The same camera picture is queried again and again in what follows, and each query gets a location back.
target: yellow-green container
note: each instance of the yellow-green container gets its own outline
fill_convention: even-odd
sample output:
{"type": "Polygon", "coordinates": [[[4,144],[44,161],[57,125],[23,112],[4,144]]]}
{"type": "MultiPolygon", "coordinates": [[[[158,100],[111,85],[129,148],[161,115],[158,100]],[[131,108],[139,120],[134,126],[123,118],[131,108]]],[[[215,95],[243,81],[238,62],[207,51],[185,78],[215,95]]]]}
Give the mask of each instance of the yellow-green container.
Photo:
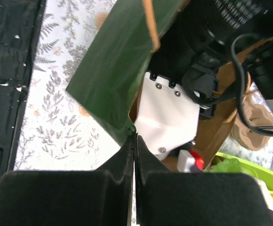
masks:
{"type": "Polygon", "coordinates": [[[236,158],[240,161],[242,169],[249,175],[258,178],[266,183],[268,190],[273,191],[273,172],[255,163],[247,160],[218,152],[216,156],[223,157],[225,159],[236,158]]]}

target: green leaf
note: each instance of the green leaf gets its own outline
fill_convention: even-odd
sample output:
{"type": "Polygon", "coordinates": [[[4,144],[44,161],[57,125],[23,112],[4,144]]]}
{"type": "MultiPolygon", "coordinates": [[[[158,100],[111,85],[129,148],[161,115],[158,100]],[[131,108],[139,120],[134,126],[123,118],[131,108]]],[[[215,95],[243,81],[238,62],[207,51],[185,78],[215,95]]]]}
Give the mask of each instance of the green leaf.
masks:
{"type": "Polygon", "coordinates": [[[211,173],[242,173],[242,167],[238,159],[225,159],[204,172],[211,173]]]}
{"type": "MultiPolygon", "coordinates": [[[[159,34],[183,1],[153,0],[159,34]]],[[[142,0],[118,0],[66,89],[120,145],[135,132],[128,113],[151,50],[142,0]]]]}

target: floral pattern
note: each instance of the floral pattern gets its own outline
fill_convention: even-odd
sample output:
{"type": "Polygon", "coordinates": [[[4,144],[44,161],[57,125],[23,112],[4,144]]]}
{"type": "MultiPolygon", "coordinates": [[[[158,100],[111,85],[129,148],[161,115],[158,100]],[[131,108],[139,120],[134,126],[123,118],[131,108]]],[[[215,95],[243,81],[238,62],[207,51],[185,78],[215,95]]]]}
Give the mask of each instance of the floral pattern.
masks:
{"type": "Polygon", "coordinates": [[[65,91],[114,3],[47,0],[15,170],[94,170],[119,150],[65,91]]]}

